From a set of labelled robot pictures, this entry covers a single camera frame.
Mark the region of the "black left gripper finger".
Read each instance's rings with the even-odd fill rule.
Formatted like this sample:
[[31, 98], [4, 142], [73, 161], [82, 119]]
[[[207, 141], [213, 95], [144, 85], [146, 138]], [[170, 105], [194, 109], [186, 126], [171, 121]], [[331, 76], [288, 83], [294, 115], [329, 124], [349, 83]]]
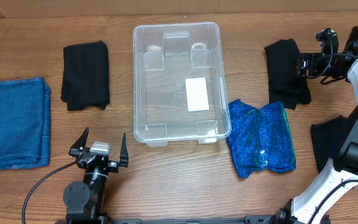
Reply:
[[89, 127], [86, 127], [82, 135], [70, 147], [69, 150], [70, 156], [79, 156], [83, 152], [83, 149], [86, 147], [88, 134], [89, 134]]
[[126, 146], [126, 134], [123, 133], [121, 150], [120, 150], [119, 166], [120, 167], [128, 167], [128, 165], [129, 165], [129, 155], [128, 155], [127, 146]]

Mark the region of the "blue sparkly cloth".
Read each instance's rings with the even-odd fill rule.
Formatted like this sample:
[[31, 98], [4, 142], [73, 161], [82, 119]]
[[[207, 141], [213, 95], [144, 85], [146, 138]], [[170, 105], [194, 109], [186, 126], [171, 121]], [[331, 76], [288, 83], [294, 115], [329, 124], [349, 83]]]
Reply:
[[283, 103], [260, 109], [235, 100], [229, 103], [232, 131], [226, 138], [232, 163], [241, 179], [265, 169], [283, 173], [296, 169], [291, 131]]

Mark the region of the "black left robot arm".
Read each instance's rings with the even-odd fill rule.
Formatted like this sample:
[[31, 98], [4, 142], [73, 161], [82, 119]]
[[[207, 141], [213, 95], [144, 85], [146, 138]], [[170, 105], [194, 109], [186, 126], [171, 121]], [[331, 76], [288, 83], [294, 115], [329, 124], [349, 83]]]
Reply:
[[70, 183], [63, 192], [67, 208], [65, 222], [112, 223], [110, 215], [102, 211], [104, 193], [109, 174], [129, 165], [126, 137], [122, 137], [119, 160], [112, 161], [108, 143], [95, 141], [91, 147], [86, 146], [88, 133], [86, 128], [69, 150], [69, 155], [76, 159], [75, 164], [85, 173], [82, 181]]

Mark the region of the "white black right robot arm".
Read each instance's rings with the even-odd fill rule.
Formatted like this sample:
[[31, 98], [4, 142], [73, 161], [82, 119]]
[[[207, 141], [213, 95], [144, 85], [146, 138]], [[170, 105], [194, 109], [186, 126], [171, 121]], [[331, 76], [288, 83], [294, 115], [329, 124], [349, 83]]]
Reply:
[[277, 213], [259, 218], [263, 223], [330, 223], [326, 212], [358, 185], [358, 26], [352, 28], [342, 52], [330, 28], [316, 34], [319, 53], [297, 53], [287, 65], [299, 81], [321, 79], [321, 84], [345, 80], [352, 85], [356, 107], [348, 117], [338, 117], [311, 127], [319, 174], [299, 196]]

